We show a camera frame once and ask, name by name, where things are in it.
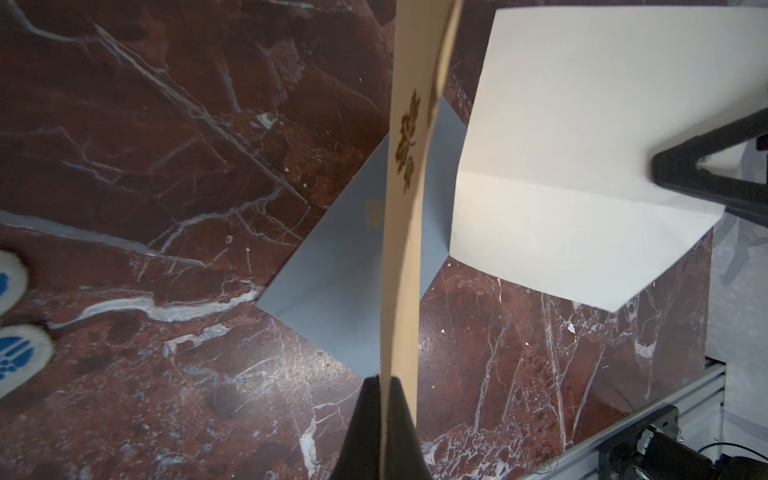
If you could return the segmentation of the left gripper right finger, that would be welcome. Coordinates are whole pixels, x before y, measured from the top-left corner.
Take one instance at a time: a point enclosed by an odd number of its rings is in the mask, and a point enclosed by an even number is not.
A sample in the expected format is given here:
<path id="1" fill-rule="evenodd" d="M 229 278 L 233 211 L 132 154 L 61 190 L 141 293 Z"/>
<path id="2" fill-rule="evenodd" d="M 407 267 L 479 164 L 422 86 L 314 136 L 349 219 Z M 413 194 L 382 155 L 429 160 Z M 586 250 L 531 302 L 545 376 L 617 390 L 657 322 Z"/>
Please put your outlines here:
<path id="1" fill-rule="evenodd" d="M 386 413 L 384 479 L 431 480 L 400 380 L 392 377 Z"/>

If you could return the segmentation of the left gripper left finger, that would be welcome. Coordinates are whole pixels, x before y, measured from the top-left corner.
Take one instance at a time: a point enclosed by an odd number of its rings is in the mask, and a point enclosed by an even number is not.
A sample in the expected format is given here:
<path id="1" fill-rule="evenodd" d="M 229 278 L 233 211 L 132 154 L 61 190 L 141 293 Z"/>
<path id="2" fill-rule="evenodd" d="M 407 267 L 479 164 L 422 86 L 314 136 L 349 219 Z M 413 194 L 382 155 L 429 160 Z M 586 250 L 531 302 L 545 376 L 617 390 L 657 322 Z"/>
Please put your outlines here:
<path id="1" fill-rule="evenodd" d="M 366 378 L 330 480 L 379 478 L 380 401 L 379 377 Z"/>

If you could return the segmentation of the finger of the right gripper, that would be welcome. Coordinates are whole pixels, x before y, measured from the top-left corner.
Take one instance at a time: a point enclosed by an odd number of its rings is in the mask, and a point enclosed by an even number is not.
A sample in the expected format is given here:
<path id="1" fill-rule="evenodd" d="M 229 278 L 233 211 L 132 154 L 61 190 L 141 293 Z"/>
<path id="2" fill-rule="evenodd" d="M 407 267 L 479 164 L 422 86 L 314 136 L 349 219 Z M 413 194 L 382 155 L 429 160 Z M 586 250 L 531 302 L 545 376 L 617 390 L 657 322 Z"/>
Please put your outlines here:
<path id="1" fill-rule="evenodd" d="M 726 212 L 765 227 L 765 182 L 726 177 L 701 166 L 705 158 L 751 140 L 756 141 L 759 152 L 767 150 L 765 108 L 654 155 L 652 181 L 664 189 L 720 204 Z"/>

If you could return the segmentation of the cream paper sheet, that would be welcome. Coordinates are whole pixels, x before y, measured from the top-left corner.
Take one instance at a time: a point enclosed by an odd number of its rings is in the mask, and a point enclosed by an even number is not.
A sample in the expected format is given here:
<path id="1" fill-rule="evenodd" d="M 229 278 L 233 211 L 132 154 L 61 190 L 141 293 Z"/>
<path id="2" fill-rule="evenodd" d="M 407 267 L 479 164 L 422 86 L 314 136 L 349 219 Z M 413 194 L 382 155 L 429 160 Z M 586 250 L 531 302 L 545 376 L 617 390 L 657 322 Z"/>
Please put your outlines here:
<path id="1" fill-rule="evenodd" d="M 758 111 L 766 92 L 763 8 L 497 11 L 458 166 L 452 257 L 620 309 L 724 211 L 657 186 L 653 156 Z"/>

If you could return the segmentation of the brown kraft envelope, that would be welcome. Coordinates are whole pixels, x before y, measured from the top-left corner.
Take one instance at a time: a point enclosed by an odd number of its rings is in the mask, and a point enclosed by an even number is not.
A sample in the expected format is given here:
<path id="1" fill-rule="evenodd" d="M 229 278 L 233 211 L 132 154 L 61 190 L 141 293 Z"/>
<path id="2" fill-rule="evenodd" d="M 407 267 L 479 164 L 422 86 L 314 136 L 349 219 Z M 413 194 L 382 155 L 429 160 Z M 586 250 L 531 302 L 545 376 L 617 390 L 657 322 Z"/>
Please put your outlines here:
<path id="1" fill-rule="evenodd" d="M 463 4 L 396 4 L 386 172 L 380 362 L 382 399 L 400 383 L 417 411 L 422 212 L 427 154 Z"/>

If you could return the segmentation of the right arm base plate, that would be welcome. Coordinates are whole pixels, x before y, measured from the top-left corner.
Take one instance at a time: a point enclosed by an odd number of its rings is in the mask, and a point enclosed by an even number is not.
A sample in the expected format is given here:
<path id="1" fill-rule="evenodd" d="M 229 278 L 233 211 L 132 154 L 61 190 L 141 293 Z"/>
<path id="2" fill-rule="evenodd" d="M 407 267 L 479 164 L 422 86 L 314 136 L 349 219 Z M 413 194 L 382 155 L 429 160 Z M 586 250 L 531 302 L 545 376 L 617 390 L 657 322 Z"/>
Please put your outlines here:
<path id="1" fill-rule="evenodd" d="M 767 478 L 767 456 L 730 442 L 684 444 L 677 407 L 664 404 L 598 448 L 600 479 L 735 480 Z"/>

